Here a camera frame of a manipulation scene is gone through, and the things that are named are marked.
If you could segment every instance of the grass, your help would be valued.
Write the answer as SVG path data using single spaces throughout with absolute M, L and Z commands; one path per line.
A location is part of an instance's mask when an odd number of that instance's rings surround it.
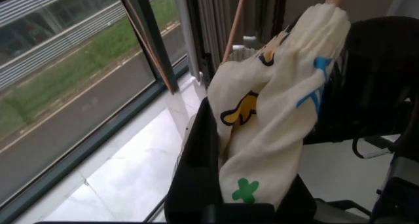
M 152 0 L 159 29 L 177 18 L 174 0 Z M 42 110 L 134 48 L 137 38 L 127 17 L 103 30 L 65 60 L 0 99 L 0 138 L 31 123 Z

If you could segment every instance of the marble surface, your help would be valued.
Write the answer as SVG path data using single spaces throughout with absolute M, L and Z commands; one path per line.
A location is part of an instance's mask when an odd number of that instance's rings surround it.
M 16 223 L 143 221 L 167 193 L 189 119 L 205 90 L 190 75 L 165 93 L 51 190 Z M 371 209 L 391 155 L 359 159 L 351 141 L 304 146 L 300 175 L 314 197 Z M 359 141 L 362 153 L 375 150 Z M 163 222 L 160 212 L 154 221 Z

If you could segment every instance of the guardrail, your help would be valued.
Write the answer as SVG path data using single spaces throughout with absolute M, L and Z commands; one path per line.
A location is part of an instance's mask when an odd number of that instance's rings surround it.
M 4 8 L 4 6 L 0 5 L 0 17 L 2 17 Z M 122 4 L 118 1 L 17 58 L 3 64 L 0 66 L 0 91 L 35 70 L 46 66 L 57 57 L 76 48 L 83 41 L 123 17 L 125 17 L 125 11 Z

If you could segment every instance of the pavement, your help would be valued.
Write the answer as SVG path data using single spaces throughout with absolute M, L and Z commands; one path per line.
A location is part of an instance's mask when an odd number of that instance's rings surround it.
M 186 53 L 180 26 L 163 40 L 172 63 Z M 19 138 L 0 141 L 0 204 L 154 79 L 144 54 L 137 53 Z

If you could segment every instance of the cloth bag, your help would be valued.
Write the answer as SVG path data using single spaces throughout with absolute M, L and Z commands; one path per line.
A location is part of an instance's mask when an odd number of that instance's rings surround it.
M 224 202 L 280 205 L 349 28 L 345 11 L 318 4 L 258 53 L 219 66 L 208 100 L 217 122 Z

